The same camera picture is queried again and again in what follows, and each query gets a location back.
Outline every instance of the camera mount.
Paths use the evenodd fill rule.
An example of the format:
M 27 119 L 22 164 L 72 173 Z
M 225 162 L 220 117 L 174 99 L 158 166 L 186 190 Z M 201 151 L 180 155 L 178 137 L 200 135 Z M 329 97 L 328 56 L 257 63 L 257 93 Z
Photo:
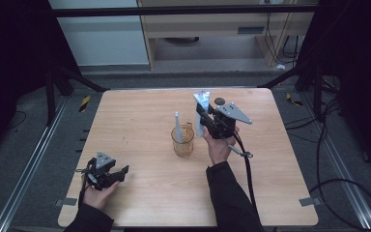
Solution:
M 89 160 L 85 169 L 76 170 L 76 172 L 83 173 L 91 186 L 97 190 L 102 190 L 109 188 L 117 181 L 123 182 L 125 180 L 128 173 L 128 165 L 121 171 L 110 174 L 110 168 L 114 165 L 116 165 L 115 159 L 102 152 L 98 152 L 96 158 Z
M 196 111 L 201 116 L 200 124 L 207 127 L 210 135 L 214 139 L 222 139 L 234 135 L 236 121 L 252 124 L 250 120 L 233 102 L 225 104 L 225 99 L 217 98 L 214 100 L 217 105 L 214 109 L 209 104 L 206 112 L 200 103 L 197 103 Z

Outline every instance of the black sleeve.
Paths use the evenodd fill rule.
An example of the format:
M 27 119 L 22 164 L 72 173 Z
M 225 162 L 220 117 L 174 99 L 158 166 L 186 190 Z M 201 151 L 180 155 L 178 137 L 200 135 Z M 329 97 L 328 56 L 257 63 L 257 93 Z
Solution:
M 218 231 L 264 232 L 255 205 L 251 205 L 227 161 L 207 168 L 207 179 Z
M 65 229 L 65 232 L 110 232 L 113 221 L 102 211 L 82 204 L 77 211 L 76 218 Z

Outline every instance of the person's right hand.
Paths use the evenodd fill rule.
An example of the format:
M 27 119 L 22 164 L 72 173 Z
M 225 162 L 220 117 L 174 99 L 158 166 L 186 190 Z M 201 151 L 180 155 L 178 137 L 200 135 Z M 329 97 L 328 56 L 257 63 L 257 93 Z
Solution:
M 236 144 L 236 139 L 234 136 L 228 137 L 226 139 L 214 139 L 209 133 L 209 130 L 204 127 L 204 139 L 207 141 L 209 146 L 209 155 L 213 164 L 224 162 L 228 160 L 228 157 L 231 153 L 231 148 L 228 147 L 228 144 Z

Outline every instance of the cable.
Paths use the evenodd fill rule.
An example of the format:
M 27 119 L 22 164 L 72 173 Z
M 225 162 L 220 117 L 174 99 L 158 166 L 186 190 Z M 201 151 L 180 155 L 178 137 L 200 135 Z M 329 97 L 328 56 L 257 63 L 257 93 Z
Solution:
M 307 139 L 307 138 L 300 137 L 299 135 L 296 135 L 296 134 L 293 134 L 293 133 L 289 133 L 289 132 L 287 132 L 287 133 L 288 133 L 289 135 L 292 135 L 292 136 L 294 136 L 294 137 L 297 137 L 297 138 L 302 139 L 302 140 L 307 141 L 307 142 L 318 143 L 318 141 L 312 141 L 312 140 L 309 140 L 309 139 Z
M 270 2 L 270 0 L 266 0 L 265 3 L 269 5 L 271 2 Z M 283 60 L 280 60 L 278 58 L 278 54 L 276 52 L 275 44 L 273 42 L 271 31 L 270 31 L 270 21 L 271 21 L 271 13 L 267 13 L 267 28 L 266 28 L 266 31 L 265 31 L 265 44 L 266 44 L 266 46 L 268 48 L 268 51 L 272 55 L 273 61 L 275 63 L 279 64 L 279 65 L 285 65 L 285 64 L 290 64 L 290 63 L 296 62 L 295 60 L 293 60 L 293 61 L 283 61 Z M 271 40 L 271 45 L 272 45 L 273 51 L 271 50 L 271 48 L 270 48 L 270 46 L 268 44 L 268 40 L 267 40 L 267 36 L 268 35 L 270 35 L 270 40 Z
M 234 130 L 234 137 L 238 144 L 241 147 L 243 153 L 245 153 L 245 148 L 243 147 L 243 142 L 241 141 L 240 135 Z M 249 191 L 249 198 L 251 199 L 251 204 L 254 208 L 255 206 L 255 197 L 254 197 L 254 188 L 252 186 L 252 174 L 251 174 L 251 165 L 249 163 L 248 156 L 244 156 L 243 160 L 245 161 L 245 169 L 246 169 L 246 178 L 248 181 L 248 191 Z
M 306 119 L 310 119 L 310 118 L 315 118 L 315 117 L 313 117 L 313 116 L 309 116 L 309 117 L 306 117 L 306 118 L 297 119 L 297 120 L 295 120 L 295 121 L 292 121 L 292 122 L 286 123 L 286 124 L 284 124 L 284 125 L 287 126 L 287 125 L 290 125 L 290 124 L 293 124 L 293 123 L 297 123 L 297 122 L 300 122 L 300 121 L 303 121 L 303 120 L 306 120 Z
M 343 11 L 340 13 L 340 15 L 336 18 L 336 20 L 330 25 L 330 27 L 325 30 L 325 33 L 319 37 L 319 40 L 317 42 L 314 43 L 314 45 L 308 49 L 308 51 L 303 54 L 303 56 L 301 56 L 301 60 L 304 60 L 304 59 L 307 59 L 307 56 L 315 49 L 315 47 L 317 47 L 317 45 L 325 38 L 325 36 L 330 32 L 330 30 L 332 30 L 333 26 L 339 21 L 340 18 L 342 18 L 342 16 L 345 14 L 346 10 L 348 10 L 349 8 L 349 5 L 351 4 L 351 1 L 352 0 L 348 0 L 348 3 L 346 4 L 345 8 L 343 9 Z
M 23 122 L 25 122 L 25 120 L 26 120 L 26 113 L 23 112 L 23 111 L 16 111 L 16 113 L 21 113 L 21 114 L 23 114 L 23 119 L 20 121 L 20 123 L 17 123 L 16 125 L 11 126 L 11 127 L 7 127 L 7 130 L 17 128 L 19 125 L 21 125 Z
M 296 129 L 304 128 L 304 127 L 310 125 L 311 123 L 313 123 L 313 122 L 315 122 L 317 120 L 318 120 L 317 118 L 314 118 L 311 121 L 306 122 L 306 123 L 304 123 L 302 125 L 299 125 L 299 126 L 296 126 L 296 127 L 292 127 L 292 128 L 286 128 L 285 130 L 288 131 L 288 130 L 296 130 Z
M 282 47 L 282 54 L 287 57 L 287 58 L 292 58 L 293 59 L 293 62 L 292 62 L 292 65 L 293 67 L 295 66 L 295 63 L 298 61 L 298 43 L 299 43 L 299 38 L 300 36 L 297 36 L 296 38 L 296 42 L 295 42 L 295 49 L 293 52 L 286 52 L 285 51 L 285 47 L 290 39 L 289 36 L 287 36 L 287 39 L 285 40 L 285 43 L 284 43 L 284 46 Z
M 96 158 L 92 158 L 88 161 L 87 163 L 87 166 L 86 166 L 86 169 L 77 169 L 76 172 L 81 172 L 83 173 L 83 178 L 82 178 L 82 189 L 80 190 L 80 193 L 79 193 L 79 199 L 78 199 L 78 203 L 77 203 L 77 206 L 78 208 L 80 208 L 80 206 L 83 204 L 83 199 L 84 199 L 84 194 L 86 192 L 86 189 L 90 186 L 86 186 L 86 183 L 87 183 L 87 172 L 89 172 L 90 170 L 90 166 L 91 165 L 94 165 L 95 163 L 95 160 Z
M 317 186 L 312 188 L 309 192 L 312 192 L 314 191 L 315 189 L 318 189 L 320 195 L 321 195 L 321 198 L 323 200 L 323 202 L 325 203 L 325 206 L 328 208 L 328 210 L 334 215 L 336 216 L 339 220 L 341 220 L 342 222 L 344 222 L 345 224 L 347 224 L 348 226 L 354 228 L 354 229 L 357 229 L 357 230 L 362 230 L 362 231 L 371 231 L 371 228 L 369 229 L 366 229 L 366 228 L 363 228 L 363 227 L 360 227 L 358 225 L 355 225 L 355 224 L 352 224 L 351 222 L 348 222 L 347 220 L 345 220 L 344 218 L 342 218 L 341 216 L 339 216 L 329 205 L 329 203 L 327 202 L 327 200 L 325 199 L 325 196 L 324 196 L 324 193 L 322 191 L 322 186 L 323 185 L 326 185 L 328 183 L 331 183 L 331 182 L 336 182 L 336 181 L 343 181 L 343 182 L 348 182 L 348 183 L 351 183 L 353 185 L 356 185 L 358 187 L 360 187 L 360 189 L 362 189 L 366 194 L 369 195 L 369 197 L 371 198 L 371 193 L 366 189 L 364 188 L 363 186 L 361 186 L 360 184 L 358 183 L 355 183 L 353 181 L 350 181 L 350 180 L 345 180 L 345 179 L 332 179 L 332 180 L 328 180 L 328 181 L 324 181 L 321 183 L 321 176 L 320 176 L 320 150 L 321 150 L 321 145 L 322 145 L 322 140 L 323 140 L 323 137 L 324 137 L 324 134 L 325 133 L 328 133 L 327 132 L 327 120 L 326 120 L 326 117 L 328 115 L 328 110 L 330 107 L 332 107 L 334 104 L 333 104 L 333 101 L 331 101 L 327 107 L 325 108 L 324 110 L 324 113 L 322 114 L 322 116 L 324 117 L 323 118 L 323 127 L 321 129 L 321 135 L 319 137 L 319 141 L 318 141 L 318 146 L 317 146 L 317 158 L 316 158 L 316 161 L 317 161 L 317 167 L 316 167 L 316 172 L 317 172 Z

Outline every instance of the table top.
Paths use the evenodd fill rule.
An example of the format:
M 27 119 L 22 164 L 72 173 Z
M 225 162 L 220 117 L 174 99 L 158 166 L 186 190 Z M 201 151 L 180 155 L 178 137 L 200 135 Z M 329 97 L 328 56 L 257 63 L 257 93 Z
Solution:
M 114 226 L 216 226 L 206 178 L 211 164 L 207 143 L 194 137 L 189 157 L 173 150 L 171 130 L 175 111 L 180 122 L 193 124 L 195 99 L 202 89 L 114 90 L 103 94 L 76 169 L 84 168 L 97 151 L 116 159 L 110 172 L 129 165 L 129 173 L 118 186 L 105 212 Z M 302 207 L 309 197 L 298 161 L 269 89 L 213 88 L 214 99 L 234 102 L 252 119 L 252 125 L 237 122 L 250 159 L 259 215 L 265 226 L 314 225 L 313 206 Z M 232 152 L 228 159 L 240 185 L 248 194 L 243 158 Z M 81 176 L 75 173 L 68 198 L 78 198 Z M 77 206 L 64 205 L 58 222 L 69 225 Z

